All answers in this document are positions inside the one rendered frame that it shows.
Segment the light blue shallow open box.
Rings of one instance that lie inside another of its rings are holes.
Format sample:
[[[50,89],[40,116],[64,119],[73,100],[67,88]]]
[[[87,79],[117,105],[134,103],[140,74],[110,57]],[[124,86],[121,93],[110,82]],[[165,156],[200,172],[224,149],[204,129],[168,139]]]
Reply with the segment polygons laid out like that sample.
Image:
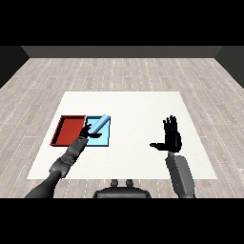
[[[102,115],[87,115],[85,124],[88,125],[88,117],[89,116],[102,116]],[[109,146],[109,138],[110,138],[110,120],[104,125],[104,127],[98,132],[101,133],[99,138],[91,138],[88,137],[87,146],[88,147],[108,147]]]

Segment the red shallow open box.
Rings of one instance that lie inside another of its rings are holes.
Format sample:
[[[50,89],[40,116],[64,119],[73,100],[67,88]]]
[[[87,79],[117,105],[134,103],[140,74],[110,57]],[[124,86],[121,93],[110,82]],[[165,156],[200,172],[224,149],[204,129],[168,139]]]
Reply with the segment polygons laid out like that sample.
[[[68,147],[84,126],[85,115],[62,115],[59,119],[50,145]]]

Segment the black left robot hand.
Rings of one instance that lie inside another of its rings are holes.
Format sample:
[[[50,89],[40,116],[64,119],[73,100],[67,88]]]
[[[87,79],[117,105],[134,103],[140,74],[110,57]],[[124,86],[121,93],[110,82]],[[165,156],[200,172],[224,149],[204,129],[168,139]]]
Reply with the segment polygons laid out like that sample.
[[[85,125],[79,133],[80,137],[91,137],[91,138],[99,138],[101,133],[89,133],[89,129],[91,128],[91,124]]]

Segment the dark grey robot body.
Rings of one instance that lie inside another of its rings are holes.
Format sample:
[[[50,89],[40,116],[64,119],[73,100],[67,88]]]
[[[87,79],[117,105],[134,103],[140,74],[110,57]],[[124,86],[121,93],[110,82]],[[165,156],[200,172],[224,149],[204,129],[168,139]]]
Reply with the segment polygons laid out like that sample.
[[[126,180],[125,187],[118,186],[118,180],[113,179],[109,188],[96,191],[93,198],[151,198],[148,191],[135,188],[131,179]]]

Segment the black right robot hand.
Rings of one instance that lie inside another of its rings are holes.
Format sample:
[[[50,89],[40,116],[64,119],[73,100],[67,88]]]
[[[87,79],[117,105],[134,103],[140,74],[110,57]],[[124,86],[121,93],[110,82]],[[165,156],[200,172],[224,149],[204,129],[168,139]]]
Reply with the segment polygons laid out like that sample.
[[[167,117],[163,121],[165,131],[164,143],[151,143],[150,146],[159,151],[168,151],[171,153],[179,153],[182,148],[181,135],[177,130],[177,120],[175,116]]]

